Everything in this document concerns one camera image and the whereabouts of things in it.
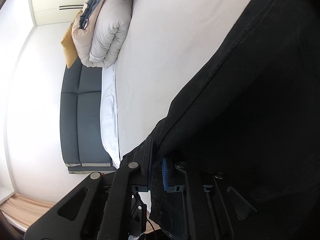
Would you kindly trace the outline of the mustard yellow pillow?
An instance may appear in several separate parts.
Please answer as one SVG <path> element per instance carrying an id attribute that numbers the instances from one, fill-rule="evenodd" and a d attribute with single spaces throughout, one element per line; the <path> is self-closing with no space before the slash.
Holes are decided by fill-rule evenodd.
<path id="1" fill-rule="evenodd" d="M 69 25 L 61 41 L 61 46 L 63 48 L 63 53 L 66 60 L 66 66 L 68 69 L 71 68 L 73 63 L 78 58 L 78 54 L 76 52 L 76 48 L 72 38 L 72 27 L 73 27 L 74 21 L 75 20 L 73 20 L 73 22 Z"/>

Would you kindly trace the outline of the black denim pants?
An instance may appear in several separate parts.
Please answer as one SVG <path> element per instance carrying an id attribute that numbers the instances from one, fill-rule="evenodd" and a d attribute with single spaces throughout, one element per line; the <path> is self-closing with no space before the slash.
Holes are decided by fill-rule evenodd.
<path id="1" fill-rule="evenodd" d="M 161 162 L 222 176 L 256 212 L 236 239 L 319 239 L 319 0 L 251 0 L 153 142 L 148 239 L 186 239 Z"/>

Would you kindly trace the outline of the folded beige duvet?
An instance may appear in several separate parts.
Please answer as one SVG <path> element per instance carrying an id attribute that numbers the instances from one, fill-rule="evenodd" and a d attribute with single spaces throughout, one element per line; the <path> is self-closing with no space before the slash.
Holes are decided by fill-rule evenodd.
<path id="1" fill-rule="evenodd" d="M 132 0 L 89 0 L 76 17 L 72 39 L 82 64 L 107 68 L 114 64 L 127 37 Z"/>

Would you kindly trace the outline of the white bed mattress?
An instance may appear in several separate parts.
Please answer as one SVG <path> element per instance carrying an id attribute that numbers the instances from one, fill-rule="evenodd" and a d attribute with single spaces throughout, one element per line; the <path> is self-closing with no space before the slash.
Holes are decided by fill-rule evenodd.
<path id="1" fill-rule="evenodd" d="M 134 0 L 116 62 L 119 150 L 138 146 L 208 62 L 250 0 Z"/>

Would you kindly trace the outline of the grey upholstered headboard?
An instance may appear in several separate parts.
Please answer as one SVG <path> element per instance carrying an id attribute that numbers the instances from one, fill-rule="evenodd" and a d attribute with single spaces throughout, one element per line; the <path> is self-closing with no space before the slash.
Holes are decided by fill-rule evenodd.
<path id="1" fill-rule="evenodd" d="M 104 149 L 100 131 L 100 68 L 88 68 L 79 59 L 65 69 L 60 101 L 62 158 L 71 174 L 115 171 Z"/>

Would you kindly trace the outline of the beige curtain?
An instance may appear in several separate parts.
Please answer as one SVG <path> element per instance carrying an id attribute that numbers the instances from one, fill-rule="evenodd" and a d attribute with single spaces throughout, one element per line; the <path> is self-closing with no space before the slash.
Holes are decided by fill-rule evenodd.
<path id="1" fill-rule="evenodd" d="M 54 205 L 16 193 L 1 204 L 1 211 L 11 225 L 26 232 Z"/>

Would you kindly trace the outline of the white pillow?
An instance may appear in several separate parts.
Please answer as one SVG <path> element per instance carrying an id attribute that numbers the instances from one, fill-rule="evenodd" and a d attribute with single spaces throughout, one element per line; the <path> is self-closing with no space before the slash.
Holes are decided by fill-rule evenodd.
<path id="1" fill-rule="evenodd" d="M 116 64 L 103 68 L 101 77 L 100 133 L 105 151 L 115 168 L 120 167 L 118 138 Z"/>

